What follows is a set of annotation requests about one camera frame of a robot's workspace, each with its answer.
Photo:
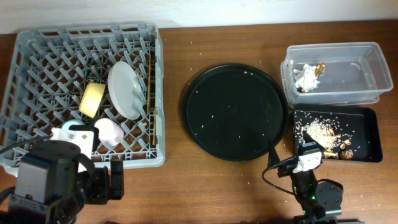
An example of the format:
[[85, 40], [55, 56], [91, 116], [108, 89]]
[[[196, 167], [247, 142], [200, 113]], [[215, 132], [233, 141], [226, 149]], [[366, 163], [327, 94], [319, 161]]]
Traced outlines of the yellow bowl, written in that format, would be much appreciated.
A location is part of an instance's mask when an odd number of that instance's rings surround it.
[[94, 118], [100, 106], [105, 91], [105, 84], [89, 83], [80, 101], [79, 111], [84, 115]]

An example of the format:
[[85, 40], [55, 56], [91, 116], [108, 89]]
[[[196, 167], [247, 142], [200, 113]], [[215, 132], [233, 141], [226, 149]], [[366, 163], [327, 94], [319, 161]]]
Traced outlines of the pink plastic cup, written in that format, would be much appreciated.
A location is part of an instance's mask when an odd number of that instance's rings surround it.
[[124, 137], [124, 131], [114, 121], [109, 118], [101, 118], [94, 123], [94, 127], [99, 130], [99, 140], [108, 143], [111, 146], [118, 145]]

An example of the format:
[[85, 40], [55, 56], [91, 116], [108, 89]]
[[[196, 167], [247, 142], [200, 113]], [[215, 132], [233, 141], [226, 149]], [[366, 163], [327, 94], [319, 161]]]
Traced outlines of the light blue plastic cup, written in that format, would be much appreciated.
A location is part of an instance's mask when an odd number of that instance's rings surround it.
[[63, 125], [62, 125], [62, 129], [64, 130], [69, 130], [71, 126], [73, 125], [84, 125], [84, 122], [77, 120], [77, 119], [71, 119], [66, 121]]

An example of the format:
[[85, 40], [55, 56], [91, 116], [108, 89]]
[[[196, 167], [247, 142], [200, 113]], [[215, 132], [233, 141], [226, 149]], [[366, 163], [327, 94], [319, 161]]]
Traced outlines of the wooden chopstick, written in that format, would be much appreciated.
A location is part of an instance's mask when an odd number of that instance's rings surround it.
[[157, 142], [157, 138], [156, 138], [156, 120], [157, 120], [157, 107], [154, 106], [154, 122], [153, 122], [153, 133], [152, 133], [152, 145], [154, 147], [156, 147], [156, 142]]
[[147, 75], [147, 108], [146, 113], [149, 115], [150, 113], [150, 90], [151, 90], [151, 71], [152, 71], [152, 54], [149, 53], [149, 64], [148, 64], [148, 75]]

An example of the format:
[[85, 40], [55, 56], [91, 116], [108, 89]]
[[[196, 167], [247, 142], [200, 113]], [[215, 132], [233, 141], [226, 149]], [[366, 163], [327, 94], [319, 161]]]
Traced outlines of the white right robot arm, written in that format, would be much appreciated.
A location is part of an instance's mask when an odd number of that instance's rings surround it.
[[294, 155], [289, 171], [292, 190], [303, 214], [293, 217], [294, 224], [355, 224], [358, 219], [340, 220], [343, 185], [330, 179], [317, 179], [314, 170], [321, 166], [325, 148], [303, 132], [305, 142]]

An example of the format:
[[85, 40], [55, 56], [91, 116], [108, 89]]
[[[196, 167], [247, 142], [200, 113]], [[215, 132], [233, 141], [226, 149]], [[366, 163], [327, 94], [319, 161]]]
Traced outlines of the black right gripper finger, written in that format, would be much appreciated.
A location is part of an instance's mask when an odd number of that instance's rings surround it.
[[272, 167], [280, 162], [279, 156], [277, 155], [273, 141], [268, 140], [268, 167]]
[[319, 144], [316, 140], [314, 140], [311, 135], [309, 135], [306, 131], [303, 132], [303, 138], [305, 143], [303, 147], [314, 146], [316, 149], [319, 149], [321, 152], [325, 152], [325, 148]]

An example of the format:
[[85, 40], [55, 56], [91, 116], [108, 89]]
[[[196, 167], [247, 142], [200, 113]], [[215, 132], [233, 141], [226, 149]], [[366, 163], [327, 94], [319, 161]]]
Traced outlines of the white paper napkin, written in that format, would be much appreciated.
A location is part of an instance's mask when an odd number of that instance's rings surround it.
[[302, 92], [308, 92], [317, 88], [320, 83], [315, 75], [317, 67], [305, 64], [302, 70], [294, 69], [295, 87]]

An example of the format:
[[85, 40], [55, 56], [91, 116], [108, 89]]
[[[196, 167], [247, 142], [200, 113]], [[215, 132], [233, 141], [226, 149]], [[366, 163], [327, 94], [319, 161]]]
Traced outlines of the white ceramic plate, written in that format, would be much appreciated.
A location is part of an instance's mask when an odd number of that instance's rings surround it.
[[143, 91], [132, 67], [123, 61], [116, 62], [108, 73], [108, 90], [113, 106], [126, 119], [140, 117], [144, 106]]

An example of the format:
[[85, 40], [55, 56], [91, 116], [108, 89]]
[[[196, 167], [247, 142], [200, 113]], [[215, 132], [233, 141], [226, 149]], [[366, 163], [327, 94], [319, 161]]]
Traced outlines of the food scraps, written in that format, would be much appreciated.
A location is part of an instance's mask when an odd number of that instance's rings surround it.
[[293, 125], [294, 139], [298, 144], [296, 148], [307, 143], [304, 138], [307, 133], [325, 149], [323, 158], [352, 160], [355, 131], [348, 131], [347, 127], [348, 123], [344, 124], [341, 116], [332, 113], [296, 111]]

